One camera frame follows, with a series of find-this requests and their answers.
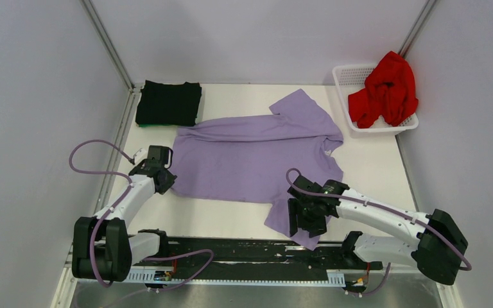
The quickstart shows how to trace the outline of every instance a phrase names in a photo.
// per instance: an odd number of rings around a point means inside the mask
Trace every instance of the red cloth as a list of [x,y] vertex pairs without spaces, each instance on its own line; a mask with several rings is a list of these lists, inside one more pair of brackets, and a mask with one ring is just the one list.
[[391,51],[365,80],[365,88],[349,95],[349,115],[358,128],[368,128],[382,114],[398,126],[415,113],[415,77],[401,56]]

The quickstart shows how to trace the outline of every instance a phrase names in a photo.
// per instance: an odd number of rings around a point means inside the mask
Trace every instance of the folded black shirt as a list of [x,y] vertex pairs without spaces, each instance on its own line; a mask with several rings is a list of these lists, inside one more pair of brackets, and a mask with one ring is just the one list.
[[135,122],[138,125],[194,126],[201,100],[199,83],[165,85],[146,80]]

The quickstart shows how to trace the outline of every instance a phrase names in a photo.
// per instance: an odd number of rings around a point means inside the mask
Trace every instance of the white basket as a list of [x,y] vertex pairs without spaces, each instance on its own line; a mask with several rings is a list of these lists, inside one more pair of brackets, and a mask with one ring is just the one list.
[[376,66],[377,64],[341,65],[333,69],[335,87],[337,88],[341,107],[349,124],[350,136],[352,138],[397,135],[405,130],[412,130],[419,125],[419,119],[416,114],[405,119],[399,126],[387,124],[383,116],[379,117],[370,128],[358,128],[356,123],[350,120],[349,94],[358,92],[364,88],[365,78],[371,74]]

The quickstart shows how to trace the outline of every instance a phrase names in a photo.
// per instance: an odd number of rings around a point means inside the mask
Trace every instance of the white table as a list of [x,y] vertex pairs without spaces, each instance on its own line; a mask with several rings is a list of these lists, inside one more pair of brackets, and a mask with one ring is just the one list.
[[[343,182],[379,201],[407,210],[415,210],[409,183],[394,136],[352,139],[345,124],[335,87],[320,85],[220,85],[205,84],[199,119],[270,114],[268,107],[297,89],[304,89],[334,119],[344,143],[332,156],[344,172]],[[139,148],[173,146],[176,127],[140,128],[133,123],[125,145],[133,155]],[[129,172],[131,164],[122,159],[118,170]],[[117,178],[111,196],[126,184]],[[170,236],[228,237],[242,239],[287,239],[266,226],[270,204],[182,198],[168,191],[149,199],[128,228],[165,230]],[[324,241],[342,241],[353,230],[373,235],[384,233],[345,219],[332,218]]]

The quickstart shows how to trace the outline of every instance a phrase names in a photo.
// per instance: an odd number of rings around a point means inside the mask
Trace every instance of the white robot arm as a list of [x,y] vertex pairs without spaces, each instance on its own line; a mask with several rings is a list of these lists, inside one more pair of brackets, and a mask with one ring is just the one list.
[[[142,230],[129,236],[127,227],[149,198],[155,193],[164,194],[174,184],[176,176],[168,171],[172,154],[172,150],[167,147],[150,146],[148,158],[129,173],[132,183],[129,184],[130,188],[123,189],[130,191],[122,202],[111,209],[117,199],[111,200],[93,217],[82,217],[76,222],[72,264],[75,277],[95,278],[94,263],[89,255],[89,248],[93,245],[92,231],[109,209],[111,213],[104,218],[96,233],[96,240],[104,241],[94,251],[95,263],[102,279],[124,281],[133,264],[154,255],[167,257],[165,232]],[[310,237],[325,233],[326,216],[359,221],[391,237],[350,232],[342,243],[344,254],[353,254],[363,262],[392,262],[417,267],[434,281],[449,285],[454,283],[461,269],[461,258],[449,244],[442,242],[433,233],[436,230],[440,235],[443,234],[461,255],[465,252],[467,241],[449,214],[435,210],[429,215],[376,203],[348,185],[334,180],[326,181],[322,187],[300,174],[290,184],[288,192],[294,197],[288,200],[290,236],[299,228],[308,231]]]
[[375,201],[348,185],[328,180],[321,186],[301,174],[291,184],[288,200],[291,235],[298,228],[310,237],[326,233],[326,216],[345,218],[377,228],[391,237],[351,232],[345,250],[364,262],[391,262],[417,267],[428,278],[452,285],[461,268],[468,242],[450,215],[411,212]]

